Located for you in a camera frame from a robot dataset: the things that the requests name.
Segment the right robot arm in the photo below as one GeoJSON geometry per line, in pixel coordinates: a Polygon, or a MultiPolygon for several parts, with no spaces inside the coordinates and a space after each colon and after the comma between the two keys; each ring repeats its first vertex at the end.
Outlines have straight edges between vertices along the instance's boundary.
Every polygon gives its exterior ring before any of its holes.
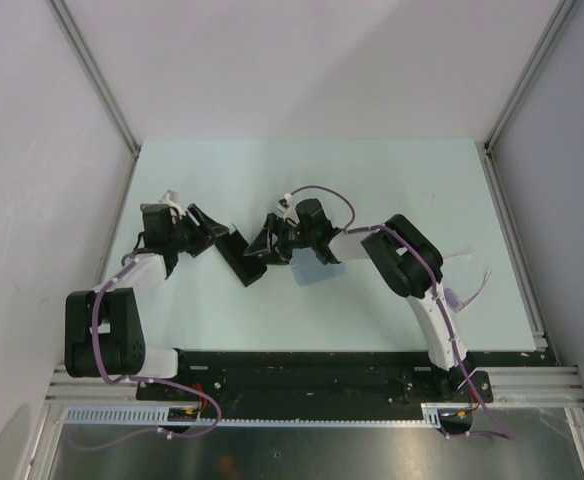
{"type": "Polygon", "coordinates": [[[407,300],[417,319],[428,357],[441,369],[433,376],[435,393],[456,401],[468,391],[469,378],[461,369],[468,349],[452,316],[460,304],[443,285],[444,258],[405,216],[349,230],[334,226],[319,200],[294,203],[287,196],[267,215],[244,255],[284,265],[300,250],[311,250],[323,265],[370,261],[389,289],[407,300]]]}

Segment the left aluminium corner post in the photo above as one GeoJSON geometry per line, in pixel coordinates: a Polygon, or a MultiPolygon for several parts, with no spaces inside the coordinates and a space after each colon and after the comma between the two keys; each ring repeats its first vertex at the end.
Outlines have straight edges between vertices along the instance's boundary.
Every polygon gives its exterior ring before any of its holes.
{"type": "Polygon", "coordinates": [[[88,82],[94,89],[105,113],[112,122],[127,151],[133,159],[137,159],[141,146],[135,138],[67,2],[62,0],[47,0],[46,5],[50,9],[53,18],[66,38],[70,49],[75,55],[88,82]]]}

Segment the right aluminium corner post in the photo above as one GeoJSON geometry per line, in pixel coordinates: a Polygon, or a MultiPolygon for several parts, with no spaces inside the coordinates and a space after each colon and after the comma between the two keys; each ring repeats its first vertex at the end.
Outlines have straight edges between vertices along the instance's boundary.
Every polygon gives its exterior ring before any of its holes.
{"type": "Polygon", "coordinates": [[[558,2],[521,74],[517,78],[513,90],[483,142],[486,152],[492,152],[497,146],[558,46],[581,4],[582,1],[579,0],[562,0],[558,2]]]}

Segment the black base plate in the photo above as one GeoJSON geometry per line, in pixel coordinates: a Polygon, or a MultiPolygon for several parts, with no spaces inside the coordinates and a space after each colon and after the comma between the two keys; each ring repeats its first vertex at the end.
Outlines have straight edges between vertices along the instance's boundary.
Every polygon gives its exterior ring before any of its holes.
{"type": "Polygon", "coordinates": [[[467,422],[492,404],[485,367],[554,367],[548,351],[472,352],[445,372],[416,353],[185,353],[169,380],[132,378],[144,406],[166,406],[166,423],[356,425],[420,421],[440,405],[467,422]]]}

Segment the black glasses case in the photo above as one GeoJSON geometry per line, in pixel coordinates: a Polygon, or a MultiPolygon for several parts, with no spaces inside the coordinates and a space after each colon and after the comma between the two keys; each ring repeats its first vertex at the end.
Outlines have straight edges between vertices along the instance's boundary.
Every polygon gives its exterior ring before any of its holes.
{"type": "Polygon", "coordinates": [[[215,247],[244,287],[261,279],[267,271],[259,258],[245,255],[248,242],[234,225],[216,241],[215,247]]]}

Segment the aluminium corner post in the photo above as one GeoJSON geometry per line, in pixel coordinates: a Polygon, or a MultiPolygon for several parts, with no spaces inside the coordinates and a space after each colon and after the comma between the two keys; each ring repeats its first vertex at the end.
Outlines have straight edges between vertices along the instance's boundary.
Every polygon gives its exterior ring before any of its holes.
{"type": "Polygon", "coordinates": [[[105,113],[112,122],[127,151],[133,159],[137,159],[141,146],[135,138],[67,2],[62,0],[47,0],[46,5],[50,9],[53,18],[66,38],[70,49],[75,55],[88,82],[94,89],[105,113]]]}
{"type": "Polygon", "coordinates": [[[579,0],[562,0],[558,2],[521,74],[517,78],[513,90],[483,142],[486,152],[492,152],[497,146],[558,46],[581,4],[582,1],[579,0]]]}

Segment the light blue cleaning cloth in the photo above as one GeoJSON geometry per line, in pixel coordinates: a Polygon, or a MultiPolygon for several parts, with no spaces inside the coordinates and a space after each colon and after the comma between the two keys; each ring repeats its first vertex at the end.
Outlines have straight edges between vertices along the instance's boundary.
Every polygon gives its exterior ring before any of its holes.
{"type": "Polygon", "coordinates": [[[346,273],[344,264],[322,264],[311,249],[296,250],[289,266],[300,287],[325,282],[346,273]]]}

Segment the pink purple sunglasses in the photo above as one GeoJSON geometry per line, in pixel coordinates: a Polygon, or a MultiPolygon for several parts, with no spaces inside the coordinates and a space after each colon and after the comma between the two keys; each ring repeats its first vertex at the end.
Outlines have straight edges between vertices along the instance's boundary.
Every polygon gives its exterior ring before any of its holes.
{"type": "Polygon", "coordinates": [[[455,313],[467,309],[483,292],[492,270],[472,249],[444,256],[444,297],[455,313]]]}

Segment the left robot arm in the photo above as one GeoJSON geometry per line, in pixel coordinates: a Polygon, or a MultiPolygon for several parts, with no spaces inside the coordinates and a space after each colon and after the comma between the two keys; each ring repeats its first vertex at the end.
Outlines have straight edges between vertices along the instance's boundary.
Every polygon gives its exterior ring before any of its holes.
{"type": "Polygon", "coordinates": [[[158,378],[159,389],[179,400],[191,392],[193,376],[178,366],[175,349],[145,339],[141,304],[171,276],[180,254],[195,258],[230,230],[194,204],[182,208],[164,200],[143,204],[140,211],[138,245],[123,257],[120,270],[66,298],[64,365],[73,378],[102,378],[108,384],[158,378]]]}

